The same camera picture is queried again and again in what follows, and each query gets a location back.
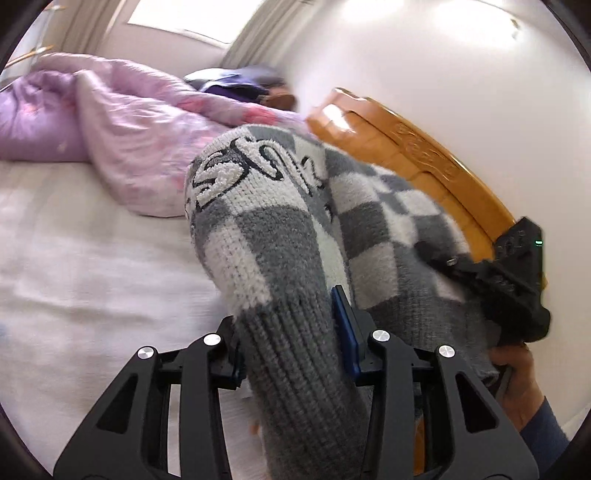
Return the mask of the person's right hand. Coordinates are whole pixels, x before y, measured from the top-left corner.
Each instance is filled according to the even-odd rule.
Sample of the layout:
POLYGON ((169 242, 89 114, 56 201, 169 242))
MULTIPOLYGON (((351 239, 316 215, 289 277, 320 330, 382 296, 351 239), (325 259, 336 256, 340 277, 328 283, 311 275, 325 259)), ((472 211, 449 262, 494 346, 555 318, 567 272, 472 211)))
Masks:
POLYGON ((536 380, 533 354, 525 343, 520 343, 494 347, 489 356, 494 365, 512 370, 501 405, 516 429, 522 431, 545 400, 536 380))

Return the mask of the blue sleeve right forearm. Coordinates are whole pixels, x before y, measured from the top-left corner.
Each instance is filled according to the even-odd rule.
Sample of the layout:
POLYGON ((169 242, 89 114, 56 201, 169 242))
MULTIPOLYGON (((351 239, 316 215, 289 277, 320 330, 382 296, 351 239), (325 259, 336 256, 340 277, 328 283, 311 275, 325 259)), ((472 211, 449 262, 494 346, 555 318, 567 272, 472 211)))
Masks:
POLYGON ((536 460, 541 475, 552 467, 569 444, 547 399, 521 430, 521 436, 536 460))

